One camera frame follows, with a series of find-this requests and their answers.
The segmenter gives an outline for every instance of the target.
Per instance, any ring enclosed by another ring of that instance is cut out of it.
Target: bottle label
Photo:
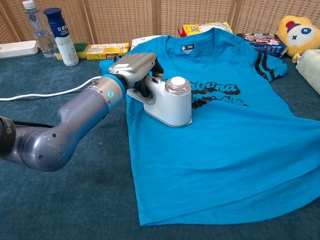
[[[69,35],[69,31],[64,22],[58,24],[50,24],[50,28],[55,38],[63,38]]]

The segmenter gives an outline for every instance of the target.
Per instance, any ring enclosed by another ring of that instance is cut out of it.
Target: black cable
[[[43,124],[43,123],[37,123],[37,122],[26,122],[26,121],[13,121],[15,125],[21,125],[21,126],[31,126],[31,127],[41,127],[41,128],[53,128],[54,126]]]

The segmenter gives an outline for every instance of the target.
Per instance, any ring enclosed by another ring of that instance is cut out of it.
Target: woven screen
[[[231,0],[161,0],[161,34],[178,36],[185,24],[226,22]]]
[[[9,31],[4,18],[0,15],[0,44],[14,43],[15,39]]]
[[[96,44],[131,43],[153,34],[151,0],[87,0]]]
[[[32,29],[25,15],[23,0],[5,0],[25,40],[34,40]],[[37,8],[44,11],[46,8],[58,7],[62,9],[62,15],[68,27],[73,42],[88,43],[80,5],[78,0],[34,0]]]
[[[319,0],[243,0],[236,33],[275,33],[281,18],[308,17],[320,27]]]

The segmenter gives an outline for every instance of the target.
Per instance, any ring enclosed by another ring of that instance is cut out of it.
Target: yellow plush toy
[[[294,57],[293,62],[306,50],[320,48],[320,29],[304,16],[285,16],[276,34],[288,47],[286,54]]]

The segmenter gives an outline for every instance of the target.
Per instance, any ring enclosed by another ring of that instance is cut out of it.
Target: t-shirt sleeve
[[[269,82],[286,75],[287,64],[280,58],[256,51],[247,41],[239,37],[238,54],[251,70]]]

